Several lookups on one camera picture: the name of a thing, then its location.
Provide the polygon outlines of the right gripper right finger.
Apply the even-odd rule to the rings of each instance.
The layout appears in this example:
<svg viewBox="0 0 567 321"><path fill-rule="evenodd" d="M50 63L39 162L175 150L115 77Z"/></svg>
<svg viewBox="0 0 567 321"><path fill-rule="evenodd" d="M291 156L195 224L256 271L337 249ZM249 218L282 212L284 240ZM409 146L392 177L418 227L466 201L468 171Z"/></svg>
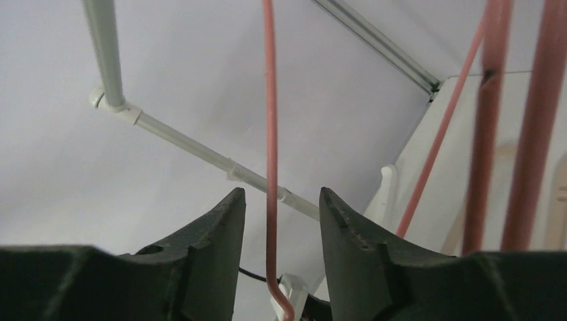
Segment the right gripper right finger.
<svg viewBox="0 0 567 321"><path fill-rule="evenodd" d="M563 251L437 253L320 191L334 320L565 320Z"/></svg>

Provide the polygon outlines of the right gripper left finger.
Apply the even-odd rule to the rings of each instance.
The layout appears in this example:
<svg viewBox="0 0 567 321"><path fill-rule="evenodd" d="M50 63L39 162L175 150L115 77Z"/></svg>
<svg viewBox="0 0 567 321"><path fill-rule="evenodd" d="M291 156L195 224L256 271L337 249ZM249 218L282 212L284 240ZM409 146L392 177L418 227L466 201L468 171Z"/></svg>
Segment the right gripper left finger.
<svg viewBox="0 0 567 321"><path fill-rule="evenodd" d="M245 191L134 254L91 245L3 246L2 320L230 320Z"/></svg>

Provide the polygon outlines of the pink wire hanger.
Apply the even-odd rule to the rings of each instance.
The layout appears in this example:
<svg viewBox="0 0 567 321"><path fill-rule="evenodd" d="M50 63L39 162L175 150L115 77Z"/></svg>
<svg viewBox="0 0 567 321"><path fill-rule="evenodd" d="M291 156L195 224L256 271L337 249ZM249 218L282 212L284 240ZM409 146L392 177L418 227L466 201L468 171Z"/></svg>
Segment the pink wire hanger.
<svg viewBox="0 0 567 321"><path fill-rule="evenodd" d="M412 193L396 228L398 237L407 234L419 206L469 70L476 54L482 53L483 33L482 15L434 138L419 131L411 136L411 141L422 147L424 160L419 176L410 184ZM566 2L546 1L517 143L514 175L500 245L502 251L524 251L530 246L565 70Z"/></svg>
<svg viewBox="0 0 567 321"><path fill-rule="evenodd" d="M263 30L265 48L266 125L267 125L267 191L265 272L267 288L283 310L284 320L295 318L294 308L277 282L277 191L278 191L278 121L277 121L277 63L275 17L273 1L263 0Z"/></svg>
<svg viewBox="0 0 567 321"><path fill-rule="evenodd" d="M487 1L461 255L482 247L514 2Z"/></svg>

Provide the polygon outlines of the beige hanger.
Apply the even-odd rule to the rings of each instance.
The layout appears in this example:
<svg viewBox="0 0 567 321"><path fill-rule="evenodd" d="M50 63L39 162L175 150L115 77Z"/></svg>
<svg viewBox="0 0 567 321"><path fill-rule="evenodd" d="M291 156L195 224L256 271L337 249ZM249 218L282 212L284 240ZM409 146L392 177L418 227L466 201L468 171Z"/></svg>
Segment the beige hanger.
<svg viewBox="0 0 567 321"><path fill-rule="evenodd" d="M517 142L505 142L495 149L491 185L487 201L482 249L498 250L505 221L505 211L516 158ZM445 255L461 255L461 244L465 222L465 202L453 220L451 228L441 246Z"/></svg>
<svg viewBox="0 0 567 321"><path fill-rule="evenodd" d="M544 238L544 249L564 250L566 242L566 154L564 154L554 172L548 218Z"/></svg>

